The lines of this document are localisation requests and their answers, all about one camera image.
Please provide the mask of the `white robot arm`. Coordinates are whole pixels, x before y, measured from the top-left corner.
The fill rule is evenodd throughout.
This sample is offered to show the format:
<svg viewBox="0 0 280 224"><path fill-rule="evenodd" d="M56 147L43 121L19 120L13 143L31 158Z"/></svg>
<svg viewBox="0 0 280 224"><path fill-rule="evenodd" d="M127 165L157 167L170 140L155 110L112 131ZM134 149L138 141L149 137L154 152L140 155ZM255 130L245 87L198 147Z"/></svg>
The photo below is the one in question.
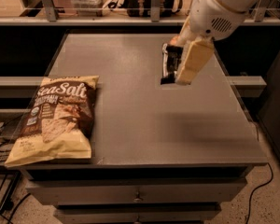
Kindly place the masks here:
<svg viewBox="0 0 280 224"><path fill-rule="evenodd" d="M214 42L229 37L258 0L192 0L175 45L183 49L175 83L188 85L214 54Z"/></svg>

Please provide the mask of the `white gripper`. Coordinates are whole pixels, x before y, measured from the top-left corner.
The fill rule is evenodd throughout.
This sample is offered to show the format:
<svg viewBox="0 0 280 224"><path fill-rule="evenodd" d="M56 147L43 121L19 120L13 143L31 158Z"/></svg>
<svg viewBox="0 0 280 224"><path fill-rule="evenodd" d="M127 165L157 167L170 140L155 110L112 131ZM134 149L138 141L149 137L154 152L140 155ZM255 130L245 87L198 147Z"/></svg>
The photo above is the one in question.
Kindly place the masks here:
<svg viewBox="0 0 280 224"><path fill-rule="evenodd" d="M179 47L185 45L176 84L189 85L213 56L214 43L204 37L225 39L244 21L246 12L247 0L193 0L189 18L176 40Z"/></svg>

